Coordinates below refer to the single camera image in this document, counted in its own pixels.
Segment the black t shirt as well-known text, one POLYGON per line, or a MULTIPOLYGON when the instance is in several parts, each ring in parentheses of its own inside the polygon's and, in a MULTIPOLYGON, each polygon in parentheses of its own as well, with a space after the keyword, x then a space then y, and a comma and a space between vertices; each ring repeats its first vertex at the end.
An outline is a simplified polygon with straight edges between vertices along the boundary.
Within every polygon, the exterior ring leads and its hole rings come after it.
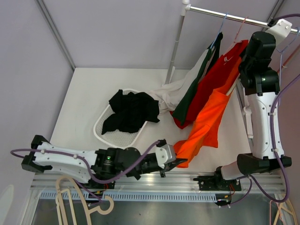
POLYGON ((124 94, 118 90, 109 100, 113 111, 103 123, 102 134, 121 131, 126 133, 138 132, 145 122, 160 122, 159 102, 145 92, 124 94))

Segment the light blue wire hanger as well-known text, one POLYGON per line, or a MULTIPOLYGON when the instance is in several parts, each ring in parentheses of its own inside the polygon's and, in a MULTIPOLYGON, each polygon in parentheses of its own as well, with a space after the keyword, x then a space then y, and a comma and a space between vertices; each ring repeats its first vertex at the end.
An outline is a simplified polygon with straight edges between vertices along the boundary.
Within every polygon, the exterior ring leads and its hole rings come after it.
POLYGON ((300 33, 300 27, 297 27, 297 32, 295 37, 293 38, 293 40, 287 44, 284 49, 282 49, 281 51, 277 50, 280 53, 280 61, 279 61, 279 69, 277 71, 278 75, 279 75, 279 84, 281 84, 281 74, 282 74, 282 68, 283 68, 283 55, 286 52, 286 50, 289 48, 289 46, 296 40, 296 38, 298 37, 300 33))

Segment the pink wire hanger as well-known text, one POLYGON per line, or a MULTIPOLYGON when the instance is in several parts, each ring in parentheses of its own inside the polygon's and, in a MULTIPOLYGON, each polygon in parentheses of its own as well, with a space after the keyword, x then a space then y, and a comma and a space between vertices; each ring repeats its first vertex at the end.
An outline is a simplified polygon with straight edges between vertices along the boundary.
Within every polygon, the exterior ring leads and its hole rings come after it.
POLYGON ((241 31, 242 27, 244 26, 245 21, 246 21, 247 19, 248 19, 248 16, 241 22, 241 25, 240 25, 240 27, 239 27, 239 29, 238 29, 238 31, 237 31, 235 37, 234 37, 234 40, 233 40, 232 44, 228 47, 227 50, 225 50, 224 54, 226 54, 229 50, 231 50, 232 47, 234 47, 236 43, 239 43, 239 42, 240 42, 240 41, 238 41, 237 39, 238 39, 239 33, 240 33, 240 31, 241 31))

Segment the orange t shirt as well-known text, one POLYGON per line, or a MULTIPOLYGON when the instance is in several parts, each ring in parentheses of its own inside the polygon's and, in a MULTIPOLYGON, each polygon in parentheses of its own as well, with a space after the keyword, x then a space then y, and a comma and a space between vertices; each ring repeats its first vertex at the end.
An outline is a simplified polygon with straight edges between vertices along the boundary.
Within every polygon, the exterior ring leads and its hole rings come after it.
POLYGON ((220 92, 220 88, 213 90, 204 108, 197 115, 188 138, 175 143, 174 149, 177 157, 186 158, 188 166, 198 155, 201 147, 218 147, 218 129, 229 102, 233 84, 225 95, 220 92))

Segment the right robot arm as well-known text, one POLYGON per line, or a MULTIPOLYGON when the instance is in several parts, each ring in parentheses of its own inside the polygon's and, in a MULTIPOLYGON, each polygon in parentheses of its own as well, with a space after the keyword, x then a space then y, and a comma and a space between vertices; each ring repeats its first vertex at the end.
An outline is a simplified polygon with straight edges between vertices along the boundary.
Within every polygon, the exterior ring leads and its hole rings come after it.
POLYGON ((212 187, 217 191, 229 191, 239 185, 240 178, 254 173, 283 170, 292 165, 280 141, 279 75, 269 67, 276 45, 274 35, 256 31, 243 51, 239 73, 251 110, 253 149, 251 153, 239 154, 235 162, 216 169, 212 187))

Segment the red t shirt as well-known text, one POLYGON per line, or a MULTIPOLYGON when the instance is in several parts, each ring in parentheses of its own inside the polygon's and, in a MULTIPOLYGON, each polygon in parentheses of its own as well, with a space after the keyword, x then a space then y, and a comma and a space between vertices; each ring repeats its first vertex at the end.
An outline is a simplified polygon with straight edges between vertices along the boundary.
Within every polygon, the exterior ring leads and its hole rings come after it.
POLYGON ((236 43, 226 54, 221 55, 215 65, 206 73, 199 82, 197 92, 188 108, 185 122, 191 124, 199 112, 204 108, 214 89, 220 88, 226 94, 239 74, 240 54, 248 45, 248 40, 236 43))

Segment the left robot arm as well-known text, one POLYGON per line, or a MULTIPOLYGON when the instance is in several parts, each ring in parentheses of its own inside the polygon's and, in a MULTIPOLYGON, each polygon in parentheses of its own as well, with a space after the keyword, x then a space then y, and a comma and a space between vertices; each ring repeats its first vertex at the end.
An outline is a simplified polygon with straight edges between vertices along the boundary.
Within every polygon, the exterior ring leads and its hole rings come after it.
POLYGON ((158 172, 164 177, 166 172, 185 162, 187 159, 178 157, 165 139, 154 142, 144 153, 140 153, 134 147, 89 151, 66 149, 36 135, 21 167, 33 173, 51 171, 64 174, 96 188, 100 184, 113 183, 122 176, 139 180, 143 174, 158 172))

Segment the white perforated plastic basket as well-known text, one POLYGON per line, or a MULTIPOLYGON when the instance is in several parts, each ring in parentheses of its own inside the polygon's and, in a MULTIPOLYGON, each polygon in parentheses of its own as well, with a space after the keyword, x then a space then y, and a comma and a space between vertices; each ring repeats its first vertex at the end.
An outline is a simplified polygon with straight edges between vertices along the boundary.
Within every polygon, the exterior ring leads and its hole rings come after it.
POLYGON ((94 124, 93 134, 98 140, 113 148, 124 149, 133 146, 147 124, 147 121, 145 121, 143 125, 138 129, 138 131, 134 133, 123 132, 119 131, 118 129, 114 131, 106 131, 104 134, 102 133, 104 122, 111 115, 115 114, 115 111, 111 106, 111 100, 118 99, 124 96, 138 97, 138 99, 148 102, 150 100, 154 100, 149 94, 134 89, 120 89, 110 98, 107 107, 100 114, 99 118, 94 124))

